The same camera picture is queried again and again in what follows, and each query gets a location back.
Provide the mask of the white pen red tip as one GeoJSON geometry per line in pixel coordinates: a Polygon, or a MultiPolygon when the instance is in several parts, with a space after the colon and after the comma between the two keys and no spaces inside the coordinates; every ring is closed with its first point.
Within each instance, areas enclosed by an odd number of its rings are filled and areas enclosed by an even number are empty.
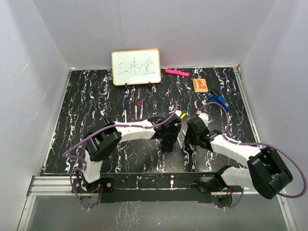
{"type": "Polygon", "coordinates": [[[137,122],[138,121],[138,101],[135,100],[135,121],[137,122]]]}

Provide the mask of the white pen green tip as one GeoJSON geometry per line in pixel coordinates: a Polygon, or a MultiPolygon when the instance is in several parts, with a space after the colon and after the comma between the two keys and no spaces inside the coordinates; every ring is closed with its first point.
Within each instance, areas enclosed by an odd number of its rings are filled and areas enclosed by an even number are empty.
{"type": "Polygon", "coordinates": [[[180,141],[179,137],[177,137],[177,142],[178,142],[178,145],[179,145],[180,149],[182,150],[183,147],[182,147],[182,144],[181,144],[181,141],[180,141]]]}

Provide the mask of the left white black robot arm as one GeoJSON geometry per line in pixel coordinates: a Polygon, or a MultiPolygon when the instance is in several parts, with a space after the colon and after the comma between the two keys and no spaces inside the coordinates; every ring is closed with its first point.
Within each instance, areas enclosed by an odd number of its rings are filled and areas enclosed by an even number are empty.
{"type": "Polygon", "coordinates": [[[181,119],[173,115],[171,119],[161,116],[138,122],[114,122],[110,118],[103,120],[106,130],[93,136],[84,144],[86,169],[82,171],[81,187],[94,192],[99,188],[100,171],[106,159],[119,143],[133,140],[161,140],[162,146],[169,152],[181,130],[181,119]]]}

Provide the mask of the white pen blue tip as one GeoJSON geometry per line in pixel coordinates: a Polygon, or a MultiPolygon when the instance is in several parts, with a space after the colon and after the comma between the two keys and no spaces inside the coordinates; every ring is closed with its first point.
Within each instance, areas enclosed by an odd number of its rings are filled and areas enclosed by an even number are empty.
{"type": "Polygon", "coordinates": [[[124,104],[124,121],[127,123],[127,105],[124,104]]]}

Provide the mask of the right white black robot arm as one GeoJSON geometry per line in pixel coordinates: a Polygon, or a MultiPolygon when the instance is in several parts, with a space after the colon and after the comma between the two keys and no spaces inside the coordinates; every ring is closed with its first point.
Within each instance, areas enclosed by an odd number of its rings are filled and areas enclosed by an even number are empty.
{"type": "Polygon", "coordinates": [[[207,127],[207,116],[195,116],[187,122],[185,142],[224,155],[242,164],[243,168],[224,167],[214,174],[215,187],[225,191],[231,186],[255,189],[272,199],[293,181],[293,175],[274,148],[236,144],[207,127]]]}

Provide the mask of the white pen pink tip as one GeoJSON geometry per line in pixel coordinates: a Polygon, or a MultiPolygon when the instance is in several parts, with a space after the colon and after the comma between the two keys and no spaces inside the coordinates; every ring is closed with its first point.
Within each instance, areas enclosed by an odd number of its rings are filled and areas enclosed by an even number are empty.
{"type": "Polygon", "coordinates": [[[142,116],[143,116],[143,106],[141,105],[141,110],[140,110],[140,121],[142,121],[142,116]]]}

